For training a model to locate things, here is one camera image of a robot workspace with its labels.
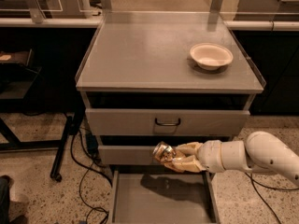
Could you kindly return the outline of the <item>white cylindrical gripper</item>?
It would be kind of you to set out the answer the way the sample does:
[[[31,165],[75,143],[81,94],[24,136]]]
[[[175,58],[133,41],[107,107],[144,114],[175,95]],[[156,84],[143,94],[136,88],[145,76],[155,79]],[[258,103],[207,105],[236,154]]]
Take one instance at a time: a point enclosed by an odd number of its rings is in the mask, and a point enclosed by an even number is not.
[[[179,173],[185,171],[200,173],[205,170],[210,173],[222,173],[225,171],[221,160],[221,141],[219,140],[207,141],[204,144],[190,142],[177,146],[176,150],[189,157],[166,161],[164,166],[173,171]]]

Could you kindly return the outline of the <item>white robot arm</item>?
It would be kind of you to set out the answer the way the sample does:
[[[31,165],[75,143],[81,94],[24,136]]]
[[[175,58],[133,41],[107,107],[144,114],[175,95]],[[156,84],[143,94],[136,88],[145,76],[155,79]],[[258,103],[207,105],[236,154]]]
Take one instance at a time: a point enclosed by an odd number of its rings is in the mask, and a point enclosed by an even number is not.
[[[191,142],[166,145],[156,159],[177,172],[273,172],[299,186],[299,156],[271,133],[255,132],[246,141]]]

